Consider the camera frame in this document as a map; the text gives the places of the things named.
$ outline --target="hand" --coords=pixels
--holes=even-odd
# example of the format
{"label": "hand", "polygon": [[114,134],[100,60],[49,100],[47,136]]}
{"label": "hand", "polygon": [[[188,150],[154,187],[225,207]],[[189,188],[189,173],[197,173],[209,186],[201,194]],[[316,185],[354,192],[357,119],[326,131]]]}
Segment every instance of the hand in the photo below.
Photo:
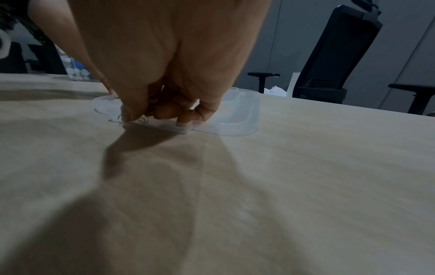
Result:
{"label": "hand", "polygon": [[155,97],[156,118],[187,123],[217,111],[255,44],[270,0],[69,4],[93,63],[123,102],[123,121],[145,114]]}
{"label": "hand", "polygon": [[116,94],[89,58],[67,0],[31,0],[28,14],[58,47],[83,64],[111,95]]}

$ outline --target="table surface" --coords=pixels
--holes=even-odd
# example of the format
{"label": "table surface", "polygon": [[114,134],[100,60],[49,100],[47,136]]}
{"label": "table surface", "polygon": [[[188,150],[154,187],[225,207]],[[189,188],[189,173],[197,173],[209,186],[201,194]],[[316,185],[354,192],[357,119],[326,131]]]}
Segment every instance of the table surface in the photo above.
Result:
{"label": "table surface", "polygon": [[435,270],[434,118],[263,96],[252,135],[173,135],[93,96],[0,92],[0,274]]}

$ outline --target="clear plastic tray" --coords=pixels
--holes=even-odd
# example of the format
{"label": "clear plastic tray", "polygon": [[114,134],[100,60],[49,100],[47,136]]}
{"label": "clear plastic tray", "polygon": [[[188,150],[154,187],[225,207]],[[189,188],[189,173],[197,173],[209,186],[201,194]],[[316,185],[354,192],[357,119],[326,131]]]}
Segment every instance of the clear plastic tray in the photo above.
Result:
{"label": "clear plastic tray", "polygon": [[[109,116],[109,121],[121,123],[122,102],[116,96],[102,96],[93,100],[95,111]],[[249,135],[258,128],[260,120],[260,94],[255,91],[231,88],[223,97],[219,110],[207,121],[192,121],[177,124],[176,119],[158,120],[141,117],[130,122],[145,127],[158,128],[187,134],[190,131],[205,132],[223,136]]]}

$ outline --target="chair armrest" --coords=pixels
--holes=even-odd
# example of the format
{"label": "chair armrest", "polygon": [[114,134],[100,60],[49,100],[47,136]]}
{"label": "chair armrest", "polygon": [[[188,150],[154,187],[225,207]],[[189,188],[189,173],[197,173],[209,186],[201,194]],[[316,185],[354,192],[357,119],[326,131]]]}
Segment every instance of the chair armrest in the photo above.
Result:
{"label": "chair armrest", "polygon": [[426,93],[435,94],[435,86],[424,86],[424,85],[408,85],[408,84],[390,84],[389,88],[399,89],[404,91],[416,92],[416,93]]}
{"label": "chair armrest", "polygon": [[249,72],[248,76],[251,77],[280,77],[281,75],[279,73],[273,73],[273,72]]}

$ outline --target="plastic lid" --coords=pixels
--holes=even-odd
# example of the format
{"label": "plastic lid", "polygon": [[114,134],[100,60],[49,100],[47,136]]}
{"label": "plastic lid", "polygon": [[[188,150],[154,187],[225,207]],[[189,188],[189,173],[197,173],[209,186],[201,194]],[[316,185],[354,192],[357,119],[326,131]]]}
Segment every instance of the plastic lid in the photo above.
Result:
{"label": "plastic lid", "polygon": [[[102,96],[93,100],[95,111],[110,117],[111,122],[122,123],[122,102],[116,96]],[[260,94],[255,91],[231,88],[223,97],[219,110],[207,121],[177,124],[176,119],[158,120],[141,117],[130,122],[145,127],[187,134],[191,130],[223,136],[249,135],[258,128]]]}

